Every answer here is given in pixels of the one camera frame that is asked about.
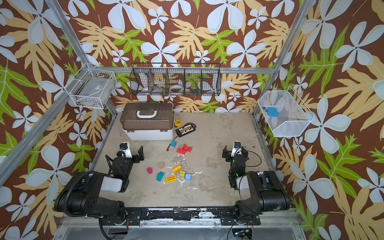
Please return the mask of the red arch block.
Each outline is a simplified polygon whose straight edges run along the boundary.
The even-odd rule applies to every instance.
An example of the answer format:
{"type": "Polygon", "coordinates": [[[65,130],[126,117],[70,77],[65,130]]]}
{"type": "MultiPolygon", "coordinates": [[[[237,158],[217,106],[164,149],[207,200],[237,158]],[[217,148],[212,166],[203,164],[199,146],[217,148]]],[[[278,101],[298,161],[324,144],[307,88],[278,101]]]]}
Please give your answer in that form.
{"type": "Polygon", "coordinates": [[[183,150],[186,151],[186,152],[190,153],[192,151],[192,149],[193,149],[192,147],[189,147],[186,144],[183,145],[183,150]]]}

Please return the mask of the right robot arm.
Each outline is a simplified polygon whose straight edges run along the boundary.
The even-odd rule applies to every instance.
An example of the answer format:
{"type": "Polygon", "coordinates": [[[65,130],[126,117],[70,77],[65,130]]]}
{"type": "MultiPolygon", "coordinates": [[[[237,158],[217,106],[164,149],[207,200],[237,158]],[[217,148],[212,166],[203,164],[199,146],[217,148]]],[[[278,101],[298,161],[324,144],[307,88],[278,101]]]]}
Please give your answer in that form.
{"type": "Polygon", "coordinates": [[[231,150],[223,149],[222,158],[230,163],[230,187],[240,194],[243,190],[250,192],[250,197],[235,203],[237,218],[253,217],[264,212],[286,211],[291,206],[288,194],[274,171],[246,171],[249,151],[234,142],[231,150]]]}

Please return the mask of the orange cylinder block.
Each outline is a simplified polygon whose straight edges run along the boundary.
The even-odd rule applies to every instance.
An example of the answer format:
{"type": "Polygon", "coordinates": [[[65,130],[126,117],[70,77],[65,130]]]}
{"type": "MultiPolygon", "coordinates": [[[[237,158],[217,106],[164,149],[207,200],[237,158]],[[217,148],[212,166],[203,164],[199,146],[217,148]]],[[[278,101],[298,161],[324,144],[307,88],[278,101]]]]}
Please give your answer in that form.
{"type": "Polygon", "coordinates": [[[177,172],[181,171],[182,169],[183,169],[182,166],[181,166],[181,165],[178,165],[178,166],[172,168],[172,172],[173,172],[174,174],[176,174],[177,172]]]}

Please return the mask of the brown lid white toolbox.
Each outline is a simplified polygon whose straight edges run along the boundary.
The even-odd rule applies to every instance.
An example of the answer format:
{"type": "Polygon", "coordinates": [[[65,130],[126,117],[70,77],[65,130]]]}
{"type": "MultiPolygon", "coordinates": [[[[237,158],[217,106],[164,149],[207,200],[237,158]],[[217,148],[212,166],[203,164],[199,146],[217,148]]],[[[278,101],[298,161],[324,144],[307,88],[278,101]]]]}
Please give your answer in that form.
{"type": "Polygon", "coordinates": [[[120,122],[122,130],[132,141],[174,138],[174,109],[169,103],[128,103],[120,122]]]}

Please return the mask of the red rectangular block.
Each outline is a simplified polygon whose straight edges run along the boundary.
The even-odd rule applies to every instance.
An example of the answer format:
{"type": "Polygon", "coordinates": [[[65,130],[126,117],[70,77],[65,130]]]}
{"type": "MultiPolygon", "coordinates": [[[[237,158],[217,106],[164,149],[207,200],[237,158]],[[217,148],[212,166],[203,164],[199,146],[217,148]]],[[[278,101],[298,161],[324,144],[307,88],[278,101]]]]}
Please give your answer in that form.
{"type": "Polygon", "coordinates": [[[177,149],[177,153],[178,153],[178,154],[181,154],[181,155],[185,155],[185,154],[187,153],[187,151],[184,150],[184,149],[178,148],[178,149],[177,149]]]}

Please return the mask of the blue object in basket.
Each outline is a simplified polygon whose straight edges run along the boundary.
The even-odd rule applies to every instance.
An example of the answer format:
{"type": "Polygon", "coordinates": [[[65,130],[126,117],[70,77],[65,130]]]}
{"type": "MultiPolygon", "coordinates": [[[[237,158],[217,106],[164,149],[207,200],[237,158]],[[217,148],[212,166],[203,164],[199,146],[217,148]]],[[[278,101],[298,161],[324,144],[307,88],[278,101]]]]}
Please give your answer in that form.
{"type": "Polygon", "coordinates": [[[276,108],[274,107],[268,107],[267,108],[267,115],[269,117],[274,117],[274,118],[277,118],[279,116],[279,112],[276,108]]]}

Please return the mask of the white mesh basket right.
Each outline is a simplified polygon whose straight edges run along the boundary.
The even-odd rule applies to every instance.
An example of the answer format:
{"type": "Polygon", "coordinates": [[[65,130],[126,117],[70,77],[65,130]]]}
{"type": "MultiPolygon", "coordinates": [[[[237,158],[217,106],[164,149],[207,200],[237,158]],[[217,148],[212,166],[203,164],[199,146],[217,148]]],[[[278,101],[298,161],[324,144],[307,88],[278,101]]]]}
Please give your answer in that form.
{"type": "Polygon", "coordinates": [[[300,137],[315,118],[302,97],[292,88],[267,91],[258,99],[258,104],[276,138],[300,137]],[[269,117],[268,107],[276,108],[279,116],[269,117]]]}

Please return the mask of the yellow striped block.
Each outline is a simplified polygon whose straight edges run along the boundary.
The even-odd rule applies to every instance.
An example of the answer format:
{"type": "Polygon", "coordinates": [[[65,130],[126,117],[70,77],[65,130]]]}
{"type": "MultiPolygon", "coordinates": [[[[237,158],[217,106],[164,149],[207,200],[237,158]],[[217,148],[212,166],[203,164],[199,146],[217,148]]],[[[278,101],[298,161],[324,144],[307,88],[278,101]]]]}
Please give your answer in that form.
{"type": "Polygon", "coordinates": [[[176,176],[166,177],[166,183],[172,183],[177,180],[176,176]]]}

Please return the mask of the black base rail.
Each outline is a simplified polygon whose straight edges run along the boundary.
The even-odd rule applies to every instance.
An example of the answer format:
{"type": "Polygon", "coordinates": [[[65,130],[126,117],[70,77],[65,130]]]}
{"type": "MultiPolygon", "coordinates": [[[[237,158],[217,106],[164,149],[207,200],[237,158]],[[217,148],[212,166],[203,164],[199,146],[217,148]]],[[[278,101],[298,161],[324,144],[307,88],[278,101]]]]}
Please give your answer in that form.
{"type": "Polygon", "coordinates": [[[101,222],[104,226],[128,227],[143,227],[146,224],[216,226],[261,225],[258,214],[241,215],[235,206],[126,208],[125,219],[122,223],[117,223],[113,221],[112,218],[103,218],[101,222]]]}

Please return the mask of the yellow tape measure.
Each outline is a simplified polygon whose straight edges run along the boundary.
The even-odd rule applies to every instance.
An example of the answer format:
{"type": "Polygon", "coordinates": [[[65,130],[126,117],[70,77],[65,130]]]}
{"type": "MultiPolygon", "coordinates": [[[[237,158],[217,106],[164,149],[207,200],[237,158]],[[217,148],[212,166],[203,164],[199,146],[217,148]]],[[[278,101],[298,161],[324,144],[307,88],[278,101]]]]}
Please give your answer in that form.
{"type": "Polygon", "coordinates": [[[180,120],[175,120],[175,121],[174,121],[174,126],[175,126],[176,128],[180,127],[181,125],[182,125],[182,121],[180,121],[180,120]]]}

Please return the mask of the black charging board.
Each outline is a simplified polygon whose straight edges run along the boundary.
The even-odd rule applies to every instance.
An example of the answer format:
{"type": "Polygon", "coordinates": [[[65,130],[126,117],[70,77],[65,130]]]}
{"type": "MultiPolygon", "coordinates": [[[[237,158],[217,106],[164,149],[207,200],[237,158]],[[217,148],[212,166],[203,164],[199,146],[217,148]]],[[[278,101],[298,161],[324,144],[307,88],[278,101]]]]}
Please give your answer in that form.
{"type": "Polygon", "coordinates": [[[179,138],[184,137],[196,130],[196,125],[193,123],[187,123],[183,127],[176,129],[176,134],[179,138]]]}

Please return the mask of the teal triangular block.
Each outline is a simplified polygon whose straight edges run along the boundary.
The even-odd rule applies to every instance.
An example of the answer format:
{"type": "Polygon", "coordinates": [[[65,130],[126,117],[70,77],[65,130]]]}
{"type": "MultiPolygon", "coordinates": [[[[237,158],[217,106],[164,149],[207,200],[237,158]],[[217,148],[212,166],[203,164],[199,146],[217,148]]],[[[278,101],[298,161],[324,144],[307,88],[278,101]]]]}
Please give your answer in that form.
{"type": "Polygon", "coordinates": [[[159,172],[159,173],[157,174],[156,180],[157,180],[158,182],[161,182],[162,179],[163,179],[163,177],[164,177],[164,175],[165,175],[164,172],[159,172]]]}

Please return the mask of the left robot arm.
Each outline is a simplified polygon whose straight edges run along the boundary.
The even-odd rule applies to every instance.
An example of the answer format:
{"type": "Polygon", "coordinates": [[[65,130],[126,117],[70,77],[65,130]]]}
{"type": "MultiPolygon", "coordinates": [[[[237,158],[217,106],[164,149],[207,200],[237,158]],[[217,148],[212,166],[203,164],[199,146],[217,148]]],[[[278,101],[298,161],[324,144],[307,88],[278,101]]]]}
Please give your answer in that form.
{"type": "Polygon", "coordinates": [[[132,155],[128,143],[120,144],[120,151],[112,159],[105,155],[109,171],[99,173],[88,171],[75,174],[55,200],[54,210],[69,217],[112,218],[123,221],[126,217],[125,205],[121,201],[109,200],[100,192],[123,193],[130,180],[134,164],[145,159],[144,147],[132,155]]]}

